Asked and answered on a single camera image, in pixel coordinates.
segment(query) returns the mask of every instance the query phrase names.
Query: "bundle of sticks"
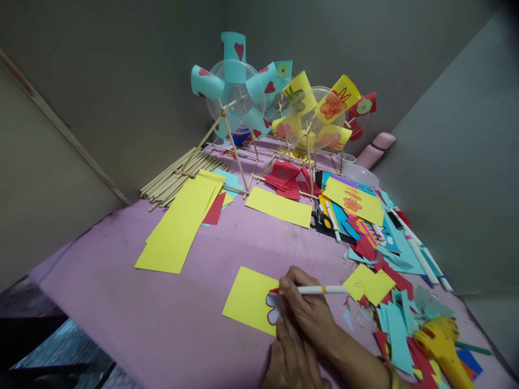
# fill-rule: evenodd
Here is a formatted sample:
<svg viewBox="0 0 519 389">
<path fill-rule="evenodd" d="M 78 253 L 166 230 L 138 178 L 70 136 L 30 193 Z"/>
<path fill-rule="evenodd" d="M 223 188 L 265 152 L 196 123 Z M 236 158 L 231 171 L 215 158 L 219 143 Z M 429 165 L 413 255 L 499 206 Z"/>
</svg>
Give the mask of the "bundle of sticks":
<svg viewBox="0 0 519 389">
<path fill-rule="evenodd" d="M 141 189 L 141 197 L 147 198 L 153 204 L 150 211 L 156 207 L 168 207 L 184 183 L 196 175 L 200 169 L 213 171 L 221 169 L 228 171 L 229 166 L 215 156 L 197 150 L 188 166 L 184 164 L 188 161 L 190 155 L 195 152 L 195 147 L 184 154 L 180 159 L 173 162 L 167 169 L 160 173 L 153 180 L 148 182 Z"/>
</svg>

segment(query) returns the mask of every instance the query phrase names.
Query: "bracelet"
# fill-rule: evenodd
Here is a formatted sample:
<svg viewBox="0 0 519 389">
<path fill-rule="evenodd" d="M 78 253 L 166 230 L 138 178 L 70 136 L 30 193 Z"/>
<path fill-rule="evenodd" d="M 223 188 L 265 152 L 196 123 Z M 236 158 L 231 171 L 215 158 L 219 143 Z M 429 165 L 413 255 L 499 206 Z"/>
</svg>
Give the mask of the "bracelet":
<svg viewBox="0 0 519 389">
<path fill-rule="evenodd" d="M 380 359 L 382 361 L 382 363 L 388 368 L 389 381 L 391 383 L 390 389 L 399 389 L 400 388 L 400 376 L 396 372 L 396 369 L 393 366 L 393 364 L 384 357 L 378 357 L 378 359 Z"/>
</svg>

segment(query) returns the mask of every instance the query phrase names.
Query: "hand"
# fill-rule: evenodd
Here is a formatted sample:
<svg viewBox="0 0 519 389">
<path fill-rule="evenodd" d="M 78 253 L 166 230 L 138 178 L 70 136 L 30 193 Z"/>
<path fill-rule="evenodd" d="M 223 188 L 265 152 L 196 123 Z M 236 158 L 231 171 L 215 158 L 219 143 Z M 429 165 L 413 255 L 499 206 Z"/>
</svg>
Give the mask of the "hand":
<svg viewBox="0 0 519 389">
<path fill-rule="evenodd" d="M 309 276 L 297 266 L 291 266 L 285 277 L 280 279 L 280 290 L 284 293 L 283 311 L 293 314 L 298 326 L 311 341 L 314 348 L 326 354 L 337 343 L 337 332 L 330 307 L 322 294 L 302 296 L 298 286 L 320 285 L 316 278 Z"/>
<path fill-rule="evenodd" d="M 277 337 L 261 389 L 331 389 L 330 381 L 321 378 L 314 349 L 286 316 L 277 321 Z"/>
</svg>

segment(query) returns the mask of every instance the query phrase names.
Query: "table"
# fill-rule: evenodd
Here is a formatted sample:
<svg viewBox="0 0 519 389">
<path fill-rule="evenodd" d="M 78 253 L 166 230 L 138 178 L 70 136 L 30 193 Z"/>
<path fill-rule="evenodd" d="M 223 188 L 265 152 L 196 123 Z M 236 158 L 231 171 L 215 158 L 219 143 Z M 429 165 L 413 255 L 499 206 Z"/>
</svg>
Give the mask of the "table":
<svg viewBox="0 0 519 389">
<path fill-rule="evenodd" d="M 268 138 L 258 142 L 260 150 L 277 146 Z M 235 161 L 222 158 L 239 175 Z M 260 158 L 265 161 L 256 174 L 269 160 Z M 248 179 L 255 160 L 241 161 Z M 311 204 L 309 199 L 301 201 Z M 356 267 L 341 260 L 346 243 L 245 207 L 243 196 L 238 196 L 217 226 L 201 226 L 181 274 L 137 270 L 134 264 L 145 240 L 164 214 L 161 209 L 148 213 L 149 207 L 140 200 L 114 212 L 30 273 L 145 388 L 258 387 L 273 337 L 222 316 L 240 266 L 280 278 L 295 264 L 326 285 L 338 284 Z M 428 288 L 421 277 L 407 277 L 415 286 Z M 433 293 L 455 310 L 460 341 L 490 348 L 458 298 L 441 287 Z M 344 301 L 344 296 L 328 296 L 335 320 L 351 333 L 342 318 Z M 374 322 L 359 313 L 356 303 L 351 314 L 352 335 L 380 355 L 372 335 Z M 477 388 L 518 387 L 495 357 L 475 357 L 485 370 L 475 382 Z M 330 377 L 326 371 L 323 375 Z"/>
</svg>

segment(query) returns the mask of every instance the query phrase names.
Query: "fingernail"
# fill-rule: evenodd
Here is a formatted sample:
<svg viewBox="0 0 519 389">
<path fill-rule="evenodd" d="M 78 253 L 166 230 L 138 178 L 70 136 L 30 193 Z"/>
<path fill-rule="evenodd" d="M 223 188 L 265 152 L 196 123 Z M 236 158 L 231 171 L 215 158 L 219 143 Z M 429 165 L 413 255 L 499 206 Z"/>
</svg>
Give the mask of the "fingernail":
<svg viewBox="0 0 519 389">
<path fill-rule="evenodd" d="M 288 289 L 290 287 L 290 284 L 288 283 L 288 280 L 285 277 L 282 277 L 280 279 L 280 288 L 281 289 Z"/>
</svg>

